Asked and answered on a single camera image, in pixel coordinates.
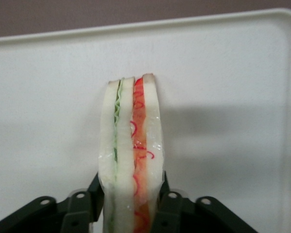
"screw hole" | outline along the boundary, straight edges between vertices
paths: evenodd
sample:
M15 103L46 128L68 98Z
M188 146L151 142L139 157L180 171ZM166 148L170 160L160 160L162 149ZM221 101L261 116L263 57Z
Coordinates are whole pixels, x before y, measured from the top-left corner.
M177 198L178 195L176 193L169 193L168 196L170 198Z
M75 227L75 226L78 226L79 222L78 221L74 221L71 223L71 226Z
M46 204L49 204L49 203L50 203L50 200L48 200L48 199L42 200L40 202L41 205L46 205Z
M85 194L84 193L79 193L77 194L77 198L84 198Z
M163 227L167 227L168 226L168 222L167 221L162 222L162 226Z
M209 200L209 199L207 199L207 198L203 198L203 199L201 200L201 202L202 202L203 204L205 204L205 205L211 205L211 200Z

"black mechanical arm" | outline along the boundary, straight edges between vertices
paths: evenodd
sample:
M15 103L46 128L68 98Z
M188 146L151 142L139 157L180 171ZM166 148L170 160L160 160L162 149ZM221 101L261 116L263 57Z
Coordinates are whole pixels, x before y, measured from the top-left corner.
M88 189L73 191L60 203L42 196L0 221L0 233L91 233L104 201L98 174ZM151 233L257 233L221 202L196 202L169 188L167 176L158 197Z

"white tray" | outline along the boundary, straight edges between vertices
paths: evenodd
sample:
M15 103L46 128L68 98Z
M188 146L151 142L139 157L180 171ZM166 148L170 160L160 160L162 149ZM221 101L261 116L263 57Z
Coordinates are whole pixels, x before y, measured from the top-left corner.
M147 72L171 187L216 197L258 232L291 233L285 9L0 38L0 219L87 187L107 81Z

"tomato slice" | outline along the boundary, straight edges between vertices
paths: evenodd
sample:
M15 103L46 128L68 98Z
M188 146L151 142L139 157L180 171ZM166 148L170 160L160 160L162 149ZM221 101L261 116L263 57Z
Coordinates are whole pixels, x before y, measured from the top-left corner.
M134 148L135 180L134 190L134 233L148 233L150 231L150 215L147 196L146 155L146 118L143 78L136 81L133 93L132 124L134 132L132 141Z

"plastic wrap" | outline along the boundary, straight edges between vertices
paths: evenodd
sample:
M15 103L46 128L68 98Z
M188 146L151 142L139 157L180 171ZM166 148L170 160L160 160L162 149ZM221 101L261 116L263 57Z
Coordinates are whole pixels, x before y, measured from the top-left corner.
M136 82L109 82L98 164L104 233L149 232L163 182L162 127L152 74Z

